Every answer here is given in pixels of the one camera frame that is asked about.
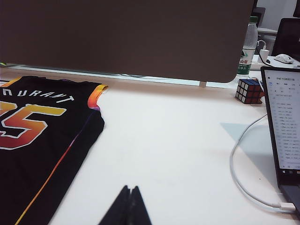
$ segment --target bottle label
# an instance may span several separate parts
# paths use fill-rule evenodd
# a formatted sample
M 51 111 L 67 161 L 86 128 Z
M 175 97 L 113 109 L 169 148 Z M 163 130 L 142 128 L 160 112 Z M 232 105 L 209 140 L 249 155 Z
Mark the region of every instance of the bottle label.
M 244 49 L 242 50 L 242 54 L 240 56 L 240 62 L 238 66 L 238 74 L 247 75 L 249 74 L 253 55 L 255 49 Z

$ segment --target orange gradient trim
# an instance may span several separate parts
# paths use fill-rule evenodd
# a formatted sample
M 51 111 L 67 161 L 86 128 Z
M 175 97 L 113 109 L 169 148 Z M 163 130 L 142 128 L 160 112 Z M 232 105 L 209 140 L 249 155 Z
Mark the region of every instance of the orange gradient trim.
M 13 80 L 11 80 L 11 81 L 9 81 L 9 82 L 7 82 L 7 83 L 1 85 L 1 87 L 2 87 L 2 88 L 6 88 L 6 87 L 8 87 L 9 85 L 12 85 L 14 82 L 17 82 L 17 81 L 20 80 L 21 78 L 22 78 L 22 77 L 20 76 L 20 77 L 18 77 L 18 78 L 16 78 L 16 79 L 13 79 Z
M 94 89 L 94 91 L 91 93 L 89 100 L 88 100 L 88 107 L 90 109 L 95 109 L 95 110 L 100 111 L 100 108 L 97 105 L 97 101 L 98 101 L 98 98 L 100 97 L 101 93 L 107 88 L 108 88 L 107 85 L 101 84 L 101 85 L 98 85 Z
M 28 206 L 26 207 L 26 209 L 23 211 L 23 213 L 21 214 L 21 216 L 18 218 L 17 222 L 15 223 L 15 225 L 18 225 L 21 221 L 21 219 L 24 217 L 24 215 L 26 214 L 26 212 L 29 210 L 29 208 L 31 207 L 31 205 L 34 203 L 34 201 L 36 200 L 36 198 L 39 196 L 39 194 L 42 192 L 42 190 L 44 189 L 44 187 L 46 186 L 46 184 L 49 182 L 50 178 L 52 177 L 52 175 L 54 174 L 54 172 L 56 171 L 57 167 L 59 166 L 59 164 L 61 163 L 61 161 L 63 160 L 63 158 L 66 156 L 66 154 L 68 153 L 68 151 L 70 150 L 70 148 L 72 147 L 74 141 L 76 140 L 76 138 L 79 136 L 79 134 L 73 139 L 73 141 L 71 142 L 71 144 L 69 145 L 69 147 L 67 148 L 67 150 L 64 152 L 64 154 L 60 157 L 60 159 L 58 160 L 58 162 L 56 163 L 56 165 L 54 166 L 54 168 L 52 169 L 50 175 L 48 176 L 48 178 L 46 179 L 45 183 L 42 185 L 42 187 L 39 189 L 39 191 L 36 193 L 36 195 L 33 197 L 33 199 L 31 200 L 31 202 L 28 204 Z

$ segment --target gray partition panel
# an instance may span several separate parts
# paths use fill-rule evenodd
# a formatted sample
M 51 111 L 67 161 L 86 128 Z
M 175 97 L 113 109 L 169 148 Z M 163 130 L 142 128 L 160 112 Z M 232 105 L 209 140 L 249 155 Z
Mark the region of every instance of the gray partition panel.
M 0 0 L 0 60 L 229 82 L 253 0 Z

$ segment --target laptop screen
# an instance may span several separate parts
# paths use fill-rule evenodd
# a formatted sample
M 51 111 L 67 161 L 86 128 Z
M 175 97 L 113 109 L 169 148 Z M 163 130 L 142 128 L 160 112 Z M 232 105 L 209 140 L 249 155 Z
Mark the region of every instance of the laptop screen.
M 300 170 L 300 71 L 264 72 L 279 168 Z

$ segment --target rubik's cube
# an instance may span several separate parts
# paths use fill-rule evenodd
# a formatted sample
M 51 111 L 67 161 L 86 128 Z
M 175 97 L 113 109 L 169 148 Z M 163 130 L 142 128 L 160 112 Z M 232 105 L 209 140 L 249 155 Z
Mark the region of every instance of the rubik's cube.
M 239 79 L 235 96 L 244 104 L 261 104 L 261 97 L 264 93 L 257 80 Z

